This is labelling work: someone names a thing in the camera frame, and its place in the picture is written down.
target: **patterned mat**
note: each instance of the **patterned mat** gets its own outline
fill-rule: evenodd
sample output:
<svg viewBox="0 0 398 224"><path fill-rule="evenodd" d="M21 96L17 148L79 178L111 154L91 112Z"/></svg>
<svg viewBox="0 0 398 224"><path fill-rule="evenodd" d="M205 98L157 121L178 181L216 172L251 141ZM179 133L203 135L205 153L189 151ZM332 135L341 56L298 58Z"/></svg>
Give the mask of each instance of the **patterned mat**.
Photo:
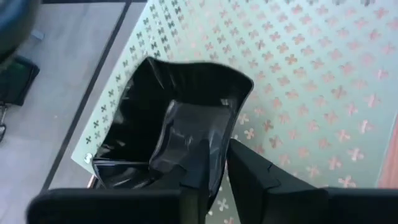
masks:
<svg viewBox="0 0 398 224"><path fill-rule="evenodd" d="M396 118L398 1L149 1L72 159L91 158L146 55L255 83L234 138L317 186L377 187ZM209 223L238 223L227 175Z"/></svg>

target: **black trash bag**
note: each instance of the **black trash bag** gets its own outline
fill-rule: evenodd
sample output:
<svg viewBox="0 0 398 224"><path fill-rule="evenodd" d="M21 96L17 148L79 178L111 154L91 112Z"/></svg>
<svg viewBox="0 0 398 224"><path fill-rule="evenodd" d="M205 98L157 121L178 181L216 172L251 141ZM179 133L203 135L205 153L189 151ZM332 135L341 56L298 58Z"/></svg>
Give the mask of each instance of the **black trash bag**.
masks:
<svg viewBox="0 0 398 224"><path fill-rule="evenodd" d="M146 58L128 81L93 159L97 178L111 189L148 186L206 139L214 196L231 132L252 88L250 78L223 65Z"/></svg>

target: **gray floor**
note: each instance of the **gray floor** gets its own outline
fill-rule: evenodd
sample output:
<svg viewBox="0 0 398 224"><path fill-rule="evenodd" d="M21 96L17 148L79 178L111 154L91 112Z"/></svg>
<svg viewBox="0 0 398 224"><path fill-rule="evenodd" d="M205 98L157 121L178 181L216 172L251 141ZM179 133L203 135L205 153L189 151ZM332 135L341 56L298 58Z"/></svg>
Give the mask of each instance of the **gray floor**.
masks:
<svg viewBox="0 0 398 224"><path fill-rule="evenodd" d="M84 187L90 175L70 159L101 87L142 11L132 6L104 64L51 187ZM25 223L30 199L41 190L88 82L124 3L43 5L36 29L21 55L41 69L23 107L7 113L8 130L0 144L0 224Z"/></svg>

